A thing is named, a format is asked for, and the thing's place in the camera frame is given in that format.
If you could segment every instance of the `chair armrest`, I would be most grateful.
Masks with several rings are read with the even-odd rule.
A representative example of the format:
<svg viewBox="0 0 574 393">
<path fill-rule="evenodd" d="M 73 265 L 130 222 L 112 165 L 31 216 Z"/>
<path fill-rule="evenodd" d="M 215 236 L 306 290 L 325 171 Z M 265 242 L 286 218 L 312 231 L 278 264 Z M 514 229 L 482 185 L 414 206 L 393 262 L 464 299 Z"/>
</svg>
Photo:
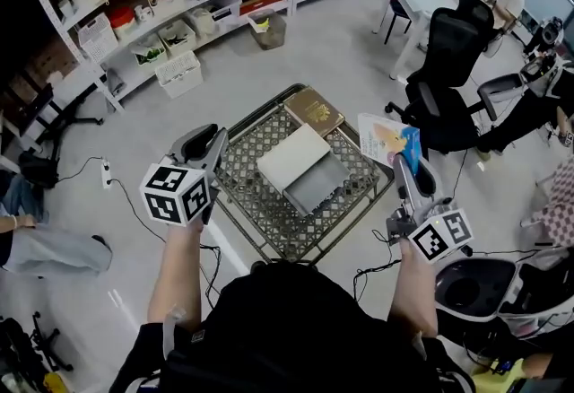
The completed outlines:
<svg viewBox="0 0 574 393">
<path fill-rule="evenodd" d="M 522 80 L 518 74 L 507 74 L 496 79 L 492 79 L 487 83 L 483 83 L 478 87 L 478 96 L 484 103 L 484 108 L 488 113 L 488 117 L 494 121 L 497 119 L 496 111 L 492 106 L 491 96 L 497 93 L 508 92 L 517 89 L 517 93 L 522 92 Z"/>
<path fill-rule="evenodd" d="M 429 111 L 429 114 L 434 117 L 440 117 L 439 106 L 437 105 L 437 102 L 432 95 L 432 91 L 429 85 L 425 82 L 420 82 L 417 84 L 417 87 L 419 89 L 419 93 L 421 94 L 422 102 Z"/>
</svg>

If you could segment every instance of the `paper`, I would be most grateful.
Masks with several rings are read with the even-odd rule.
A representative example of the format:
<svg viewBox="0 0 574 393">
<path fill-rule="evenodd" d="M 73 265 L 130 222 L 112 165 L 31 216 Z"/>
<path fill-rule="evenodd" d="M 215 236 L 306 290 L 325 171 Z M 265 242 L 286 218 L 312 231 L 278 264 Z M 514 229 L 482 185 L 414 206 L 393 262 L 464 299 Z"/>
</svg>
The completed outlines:
<svg viewBox="0 0 574 393">
<path fill-rule="evenodd" d="M 361 153 L 374 161 L 393 167 L 393 159 L 402 153 L 413 173 L 421 157 L 421 132 L 418 128 L 373 114 L 359 114 Z"/>
</svg>

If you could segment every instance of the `blue object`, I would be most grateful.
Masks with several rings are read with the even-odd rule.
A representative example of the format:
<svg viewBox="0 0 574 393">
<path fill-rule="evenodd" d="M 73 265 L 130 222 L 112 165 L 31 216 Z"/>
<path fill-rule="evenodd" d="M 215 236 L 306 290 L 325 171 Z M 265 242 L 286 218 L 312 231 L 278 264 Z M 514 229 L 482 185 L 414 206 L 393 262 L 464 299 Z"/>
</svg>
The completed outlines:
<svg viewBox="0 0 574 393">
<path fill-rule="evenodd" d="M 401 152 L 409 164 L 409 168 L 416 174 L 419 170 L 419 159 L 421 158 L 421 130 L 415 127 L 406 127 L 401 130 L 401 137 L 406 138 L 406 144 Z"/>
</svg>

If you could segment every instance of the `black stand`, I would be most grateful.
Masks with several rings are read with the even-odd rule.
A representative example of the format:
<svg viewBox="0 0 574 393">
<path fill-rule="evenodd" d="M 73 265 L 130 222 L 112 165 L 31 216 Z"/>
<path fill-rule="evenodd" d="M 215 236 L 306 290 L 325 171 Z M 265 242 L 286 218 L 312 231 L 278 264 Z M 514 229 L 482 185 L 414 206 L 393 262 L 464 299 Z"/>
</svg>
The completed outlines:
<svg viewBox="0 0 574 393">
<path fill-rule="evenodd" d="M 52 344 L 56 340 L 56 337 L 60 335 L 60 331 L 58 329 L 54 329 L 52 334 L 50 334 L 48 338 L 45 338 L 38 324 L 38 319 L 40 318 L 39 312 L 34 313 L 32 317 L 34 318 L 34 332 L 32 332 L 30 339 L 35 344 L 34 350 L 44 354 L 44 358 L 46 358 L 48 366 L 53 372 L 59 371 L 60 368 L 68 372 L 73 371 L 74 367 L 72 364 L 66 364 L 63 362 L 62 359 L 52 350 Z"/>
</svg>

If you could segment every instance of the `table leg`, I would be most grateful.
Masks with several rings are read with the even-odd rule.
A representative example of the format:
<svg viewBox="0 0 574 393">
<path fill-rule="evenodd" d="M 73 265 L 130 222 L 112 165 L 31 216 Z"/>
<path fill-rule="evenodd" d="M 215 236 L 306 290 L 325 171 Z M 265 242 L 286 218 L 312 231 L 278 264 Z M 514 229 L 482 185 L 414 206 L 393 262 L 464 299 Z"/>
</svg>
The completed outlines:
<svg viewBox="0 0 574 393">
<path fill-rule="evenodd" d="M 390 74 L 391 79 L 395 80 L 398 72 L 403 69 L 406 60 L 409 59 L 414 48 L 421 41 L 428 26 L 429 19 L 423 13 L 419 13 L 419 19 L 415 23 L 414 28 L 411 29 L 411 36 L 409 37 L 409 40 L 406 41 L 406 44 L 404 44 L 403 51 L 393 66 L 393 70 Z"/>
<path fill-rule="evenodd" d="M 383 0 L 381 7 L 380 22 L 377 22 L 377 24 L 373 28 L 373 34 L 378 34 L 380 29 L 383 27 L 383 21 L 385 20 L 385 15 L 387 14 L 387 9 L 390 3 L 391 0 Z"/>
</svg>

